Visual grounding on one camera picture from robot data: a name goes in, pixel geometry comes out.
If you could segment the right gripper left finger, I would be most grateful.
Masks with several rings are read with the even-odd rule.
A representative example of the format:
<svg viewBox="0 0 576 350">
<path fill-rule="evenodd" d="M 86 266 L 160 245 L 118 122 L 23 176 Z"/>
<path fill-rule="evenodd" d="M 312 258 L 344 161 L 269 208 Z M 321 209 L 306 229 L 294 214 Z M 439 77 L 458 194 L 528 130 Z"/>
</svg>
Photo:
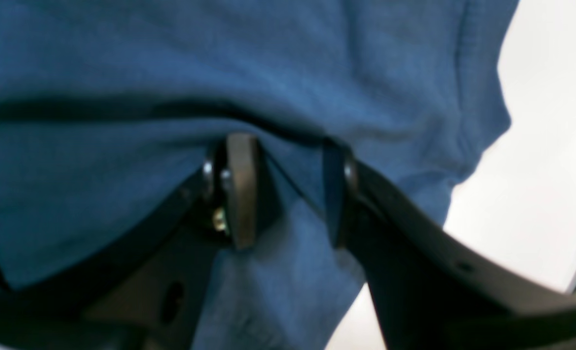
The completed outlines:
<svg viewBox="0 0 576 350">
<path fill-rule="evenodd" d="M 123 237 L 50 279 L 0 295 L 11 350 L 188 350 L 213 261 L 255 243 L 259 142 L 230 134 Z"/>
</svg>

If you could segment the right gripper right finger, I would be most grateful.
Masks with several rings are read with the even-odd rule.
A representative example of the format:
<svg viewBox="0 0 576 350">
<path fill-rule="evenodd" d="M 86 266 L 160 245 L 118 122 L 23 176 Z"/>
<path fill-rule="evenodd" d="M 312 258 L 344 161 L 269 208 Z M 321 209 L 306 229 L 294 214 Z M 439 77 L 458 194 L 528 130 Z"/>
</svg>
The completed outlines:
<svg viewBox="0 0 576 350">
<path fill-rule="evenodd" d="M 576 296 L 446 234 L 339 141 L 323 148 L 326 226 L 363 268 L 389 350 L 576 350 Z"/>
</svg>

